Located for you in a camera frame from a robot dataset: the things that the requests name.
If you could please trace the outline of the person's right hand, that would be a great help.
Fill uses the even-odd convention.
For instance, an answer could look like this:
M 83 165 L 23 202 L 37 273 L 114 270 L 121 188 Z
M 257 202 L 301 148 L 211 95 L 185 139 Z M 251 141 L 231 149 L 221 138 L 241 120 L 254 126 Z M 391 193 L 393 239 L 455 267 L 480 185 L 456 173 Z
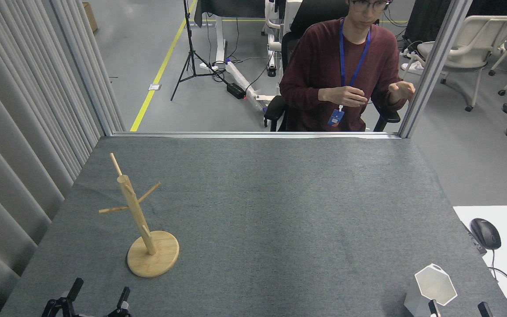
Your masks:
M 345 107 L 359 107 L 368 103 L 368 98 L 364 96 L 364 92 L 352 86 L 321 88 L 318 90 L 318 100 Z

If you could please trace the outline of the person's left hand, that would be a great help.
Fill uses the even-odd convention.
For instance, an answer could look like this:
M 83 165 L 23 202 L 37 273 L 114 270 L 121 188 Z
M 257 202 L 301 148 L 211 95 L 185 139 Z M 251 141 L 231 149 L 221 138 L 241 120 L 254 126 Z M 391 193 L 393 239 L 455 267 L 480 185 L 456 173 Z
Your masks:
M 410 100 L 416 91 L 414 84 L 407 81 L 398 81 L 388 86 L 389 103 L 396 104 L 401 99 Z

